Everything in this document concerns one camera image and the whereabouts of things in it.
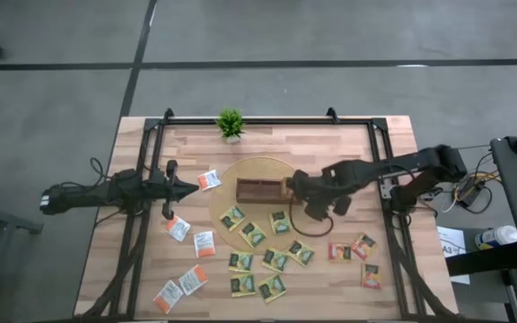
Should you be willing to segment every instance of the potted plant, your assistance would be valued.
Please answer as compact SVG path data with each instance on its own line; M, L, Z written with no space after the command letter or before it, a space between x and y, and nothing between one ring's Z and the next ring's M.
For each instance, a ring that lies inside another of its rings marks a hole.
M242 115L241 112L234 108L224 108L221 115L216 120L216 124L223 132L223 138L227 144L234 144L241 140Z

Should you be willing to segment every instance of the gray floor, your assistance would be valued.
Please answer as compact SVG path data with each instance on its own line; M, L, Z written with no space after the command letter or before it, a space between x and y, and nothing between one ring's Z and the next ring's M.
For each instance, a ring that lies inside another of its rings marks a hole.
M0 0L2 63L130 63L147 0ZM269 59L517 58L517 0L159 0L146 62ZM93 182L108 163L128 70L0 72L0 209L45 222L20 234L0 282L0 322L71 315L93 210L43 216L40 192ZM410 115L419 147L485 144L517 135L517 66L142 71L130 115ZM462 151L474 168L482 148ZM485 165L491 170L492 164ZM444 226L512 223L504 194ZM440 206L443 199L437 198ZM491 278L455 286L460 311L503 318L481 304Z

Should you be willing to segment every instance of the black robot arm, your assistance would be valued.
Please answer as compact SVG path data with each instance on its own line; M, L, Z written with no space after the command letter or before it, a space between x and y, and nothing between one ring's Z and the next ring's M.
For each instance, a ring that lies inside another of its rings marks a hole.
M142 180L135 170L122 170L99 185L54 185L43 191L39 209L44 214L60 214L74 207L118 205L122 210L146 200L166 199L162 214L171 220L172 202L198 190L197 185L177 178L177 162L167 163L166 174L153 170L150 179Z
M396 186L390 191L390 210L408 212L417 198L441 182L458 182L466 175L466 167L460 153L447 145L425 148L377 162L361 160L340 161L322 169L322 175L310 177L297 170L286 179L296 198L307 202L305 213L322 221L328 217L328 208L346 214L351 198L348 196L378 179L411 174L413 179L406 186Z

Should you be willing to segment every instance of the white packet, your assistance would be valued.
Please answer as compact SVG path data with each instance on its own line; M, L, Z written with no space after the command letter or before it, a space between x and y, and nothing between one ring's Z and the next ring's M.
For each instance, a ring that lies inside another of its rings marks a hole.
M161 291L154 297L153 303L159 307L165 314L169 314L172 307L183 296L183 291L173 282L167 282Z
M215 254L215 241L213 240L212 231L195 234L195 254L197 258L213 256Z
M202 190L206 190L221 185L221 180L219 179L216 170L210 170L205 174L198 175L198 184Z
M187 235L188 230L190 229L190 224L188 224L185 220L179 218L177 215L172 217L172 220L168 221L165 224L165 230L173 237L175 240L183 241L185 236Z
M208 282L208 278L206 278L203 268L199 265L192 267L186 274L179 278L180 287L183 288L183 291L185 291L187 296L192 294L206 282Z

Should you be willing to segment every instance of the wooden tabletop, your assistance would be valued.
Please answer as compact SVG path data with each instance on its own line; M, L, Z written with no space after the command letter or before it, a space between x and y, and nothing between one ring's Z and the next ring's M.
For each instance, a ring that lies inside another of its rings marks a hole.
M415 152L416 141L409 117L386 119L394 155ZM110 174L136 166L144 121L145 118L121 120ZM208 170L217 170L220 175L233 163L252 156L274 157L312 175L320 174L321 168L344 159L372 160L367 129L363 126L247 126L241 142L235 145L225 144L215 126L166 126L163 136L159 166L164 169L168 160L177 160L180 179L191 183L197 183L197 175ZM353 203L346 216L332 215L335 228L328 236L301 238L315 248L316 254L306 267L293 261L287 265L281 277L288 292L268 305L259 294L236 299L231 296L233 272L227 270L227 264L232 247L220 235L215 235L215 256L196 258L193 234L215 231L208 208L211 195L210 191L199 190L174 205L175 214L192 225L183 242L177 242L164 232L162 201L153 204L136 319L399 319L376 184L352 195ZM104 207L99 218L114 211L115 208ZM326 223L313 224L312 229L316 230L317 225L323 228ZM117 215L95 229L75 314L87 310L115 274L124 226L125 215ZM379 291L361 286L363 262L356 255L350 264L327 261L329 242L352 243L356 234L362 231L379 245L376 253L367 259L367 263L380 266L382 288ZM410 231L421 276L442 303L457 312L432 213L426 210L413 213ZM260 264L261 257L255 258L252 271L256 282L274 274ZM153 304L154 296L168 280L178 283L178 278L197 264L206 271L208 283L183 297L165 315ZM406 277L405 286L412 311L414 300ZM123 292L121 304L126 301L127 294Z

